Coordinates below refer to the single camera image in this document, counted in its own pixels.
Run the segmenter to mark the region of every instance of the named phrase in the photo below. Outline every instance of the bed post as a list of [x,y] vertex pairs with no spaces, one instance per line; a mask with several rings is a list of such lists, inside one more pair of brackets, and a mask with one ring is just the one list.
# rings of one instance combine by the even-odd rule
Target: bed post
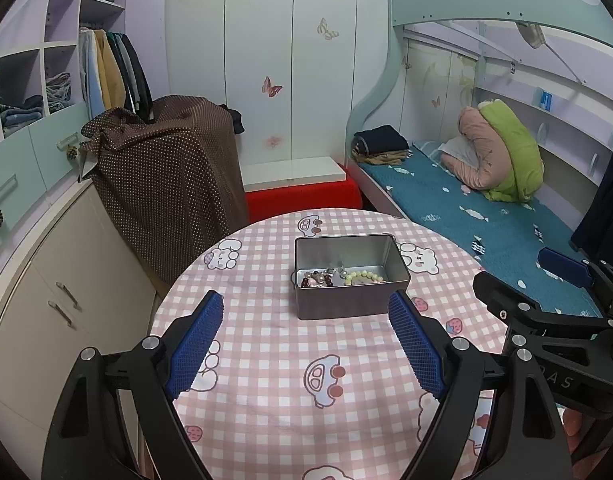
[[356,132],[362,131],[364,121],[389,97],[393,90],[402,66],[404,56],[404,25],[392,25],[393,3],[389,0],[389,49],[387,50],[387,62],[382,75],[376,85],[358,104],[353,107],[346,128],[345,163],[348,164],[351,156],[351,139]]

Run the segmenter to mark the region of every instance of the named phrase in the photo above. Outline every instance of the pink gingham tablecloth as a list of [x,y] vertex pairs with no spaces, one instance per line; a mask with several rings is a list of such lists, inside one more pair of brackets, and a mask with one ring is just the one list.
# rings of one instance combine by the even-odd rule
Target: pink gingham tablecloth
[[[482,267],[420,225],[370,211],[323,209],[248,226],[189,266],[152,330],[162,335],[209,290],[224,296],[215,341],[192,389],[175,403],[213,478],[400,478],[436,400],[420,388],[386,314],[299,320],[290,280],[295,238],[381,233],[393,234],[400,245],[411,273],[407,293],[419,311],[480,350],[501,351],[505,327],[472,289]],[[416,254],[425,255],[423,265],[416,266]],[[323,374],[329,387],[317,391]],[[475,465],[490,406],[483,393],[456,479]]]

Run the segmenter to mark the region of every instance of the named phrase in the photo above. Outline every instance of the red cloth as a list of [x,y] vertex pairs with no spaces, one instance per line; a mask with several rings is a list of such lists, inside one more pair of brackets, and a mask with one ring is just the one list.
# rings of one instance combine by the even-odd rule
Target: red cloth
[[306,184],[250,191],[246,194],[249,205],[249,221],[253,224],[277,215],[305,209],[343,207],[362,209],[360,188],[349,176],[341,182]]

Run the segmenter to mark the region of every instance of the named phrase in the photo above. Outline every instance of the rectangular metal container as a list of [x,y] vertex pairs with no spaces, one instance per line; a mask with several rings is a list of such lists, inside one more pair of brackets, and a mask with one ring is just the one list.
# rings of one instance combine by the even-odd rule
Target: rectangular metal container
[[[406,290],[411,275],[390,234],[296,238],[295,286],[299,319],[373,316],[389,309],[389,296]],[[382,283],[344,286],[336,273],[333,285],[300,288],[305,272],[338,269],[371,270]]]

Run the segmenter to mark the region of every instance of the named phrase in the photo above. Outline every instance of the human hand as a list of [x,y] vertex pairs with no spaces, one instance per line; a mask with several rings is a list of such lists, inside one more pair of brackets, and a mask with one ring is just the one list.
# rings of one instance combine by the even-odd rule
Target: human hand
[[[583,439],[583,436],[580,434],[580,429],[583,425],[583,414],[567,408],[562,416],[562,423],[565,428],[565,435],[567,436],[569,453],[571,453]],[[606,452],[607,450],[604,449],[577,462],[573,466],[573,478],[575,480],[586,479],[591,471],[600,463]]]

